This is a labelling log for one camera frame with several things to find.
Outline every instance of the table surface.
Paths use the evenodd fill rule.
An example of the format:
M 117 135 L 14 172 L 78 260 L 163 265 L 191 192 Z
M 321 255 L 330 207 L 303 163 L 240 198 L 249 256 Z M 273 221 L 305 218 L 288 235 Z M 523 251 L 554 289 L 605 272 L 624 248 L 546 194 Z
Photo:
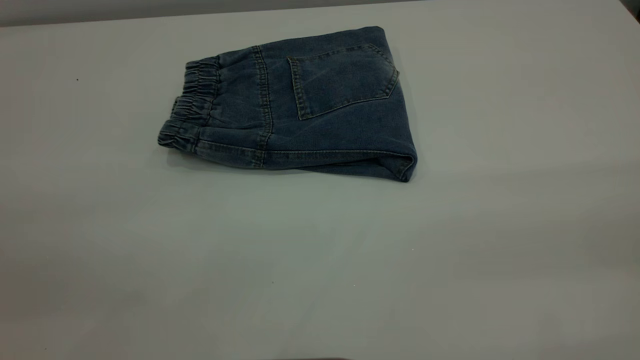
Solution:
M 409 183 L 156 144 L 187 61 L 370 25 Z M 634 358 L 638 44 L 615 0 L 0 29 L 0 358 Z

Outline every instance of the elastic waistband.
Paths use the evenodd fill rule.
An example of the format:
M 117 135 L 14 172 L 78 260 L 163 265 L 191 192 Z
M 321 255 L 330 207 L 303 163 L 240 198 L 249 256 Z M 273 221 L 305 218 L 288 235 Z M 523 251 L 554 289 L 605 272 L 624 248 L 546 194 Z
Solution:
M 198 138 L 200 127 L 205 126 L 210 119 L 211 106 L 218 96 L 219 83 L 219 56 L 187 63 L 182 95 L 176 98 L 171 116 L 160 130 L 159 145 L 185 151 L 193 150 L 190 147 L 194 146 L 193 140 Z

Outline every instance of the folded jeans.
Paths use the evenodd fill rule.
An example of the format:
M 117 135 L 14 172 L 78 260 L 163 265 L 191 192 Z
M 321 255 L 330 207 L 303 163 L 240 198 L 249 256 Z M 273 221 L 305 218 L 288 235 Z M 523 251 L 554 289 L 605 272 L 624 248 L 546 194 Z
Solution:
M 379 27 L 191 61 L 158 144 L 233 167 L 407 182 L 417 155 L 398 77 Z

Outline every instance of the stitching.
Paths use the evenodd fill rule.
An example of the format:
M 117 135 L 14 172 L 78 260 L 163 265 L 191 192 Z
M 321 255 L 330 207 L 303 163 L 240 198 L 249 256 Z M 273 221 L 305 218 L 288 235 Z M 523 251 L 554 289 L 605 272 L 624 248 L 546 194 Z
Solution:
M 165 133 L 164 131 L 161 131 L 160 133 L 161 134 L 170 134 L 170 133 Z M 193 139 L 192 137 L 181 136 L 181 135 L 175 135 L 175 137 L 177 137 L 177 138 L 185 138 L 185 139 Z M 400 156 L 402 158 L 410 158 L 411 160 L 406 160 L 404 162 L 404 165 L 401 165 L 399 167 L 402 170 L 402 172 L 400 172 L 400 175 L 396 175 L 399 179 L 403 179 L 404 175 L 406 174 L 406 171 L 409 170 L 409 168 L 415 163 L 415 157 L 413 155 L 411 155 L 411 154 L 399 154 L 398 152 L 392 152 L 392 151 L 380 151 L 380 150 L 311 150 L 311 151 L 268 150 L 268 151 L 260 151 L 260 150 L 257 150 L 257 149 L 251 149 L 249 147 L 226 145 L 224 143 L 210 142 L 210 141 L 202 140 L 202 139 L 200 139 L 200 141 L 198 142 L 198 144 L 200 144 L 200 143 L 207 143 L 207 144 L 211 144 L 211 145 L 216 146 L 216 147 L 226 147 L 226 148 L 235 149 L 235 150 L 262 152 L 263 154 L 266 154 L 266 153 L 269 153 L 269 154 L 322 154 L 322 153 L 366 152 L 368 154 L 386 154 L 386 155 Z
M 293 82 L 293 92 L 296 98 L 296 107 L 298 108 L 298 118 L 300 120 L 305 120 L 311 117 L 311 113 L 308 109 L 307 103 L 305 102 L 305 93 L 300 81 L 300 64 L 296 58 L 292 58 L 291 56 L 288 56 L 287 59 L 289 60 L 291 68 L 291 81 Z
M 256 67 L 258 69 L 260 109 L 264 117 L 264 131 L 260 133 L 258 139 L 259 150 L 255 154 L 253 162 L 256 167 L 261 168 L 264 167 L 264 153 L 269 137 L 271 137 L 273 131 L 273 116 L 271 114 L 271 99 L 269 98 L 269 74 L 259 45 L 253 47 L 253 58 L 256 61 Z
M 211 101 L 209 101 L 209 108 L 207 109 L 207 121 L 205 121 L 204 126 L 209 127 L 212 123 L 213 117 L 211 116 L 211 109 L 213 109 L 213 102 L 218 97 L 218 85 L 220 84 L 220 58 L 218 56 L 215 57 L 215 65 L 216 75 L 211 78 L 203 77 L 202 79 L 213 80 L 213 94 L 211 95 Z
M 393 66 L 394 69 L 396 68 L 396 66 L 394 65 L 394 62 L 391 61 L 391 59 L 387 58 L 387 55 L 385 55 L 385 53 L 382 52 L 382 50 L 378 49 L 378 47 L 376 47 L 374 44 L 368 44 L 369 48 L 373 51 L 375 51 L 376 53 L 378 53 L 378 55 L 382 56 L 383 59 L 385 59 L 389 65 Z

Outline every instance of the denim pocket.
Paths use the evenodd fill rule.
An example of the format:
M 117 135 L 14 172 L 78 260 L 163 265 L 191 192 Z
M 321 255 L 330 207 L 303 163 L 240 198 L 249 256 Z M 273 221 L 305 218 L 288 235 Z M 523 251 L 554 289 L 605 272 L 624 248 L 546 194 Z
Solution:
M 287 59 L 300 120 L 356 102 L 386 99 L 398 81 L 394 64 L 372 44 Z

